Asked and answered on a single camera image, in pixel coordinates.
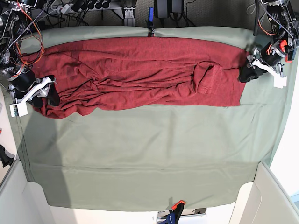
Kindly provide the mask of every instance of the red cloth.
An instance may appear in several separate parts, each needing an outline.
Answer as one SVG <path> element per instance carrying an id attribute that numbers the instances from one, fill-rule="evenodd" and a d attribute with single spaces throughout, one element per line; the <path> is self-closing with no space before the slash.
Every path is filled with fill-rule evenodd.
<path id="1" fill-rule="evenodd" d="M 36 54 L 27 56 L 33 60 Z M 239 106 L 238 82 L 246 52 L 218 42 L 183 38 L 111 38 L 47 48 L 34 65 L 39 78 L 55 75 L 60 105 L 49 118 L 95 108 L 124 110 L 148 104 Z"/>

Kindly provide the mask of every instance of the fabric fold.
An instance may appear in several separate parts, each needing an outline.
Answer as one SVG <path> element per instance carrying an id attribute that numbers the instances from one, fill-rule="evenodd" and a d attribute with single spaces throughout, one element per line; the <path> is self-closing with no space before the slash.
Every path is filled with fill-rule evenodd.
<path id="1" fill-rule="evenodd" d="M 26 60 L 36 54 L 26 56 Z M 53 74 L 61 102 L 38 109 L 49 118 L 95 108 L 124 110 L 150 104 L 239 106 L 238 81 L 246 52 L 218 42 L 183 38 L 111 38 L 45 50 L 33 72 Z"/>

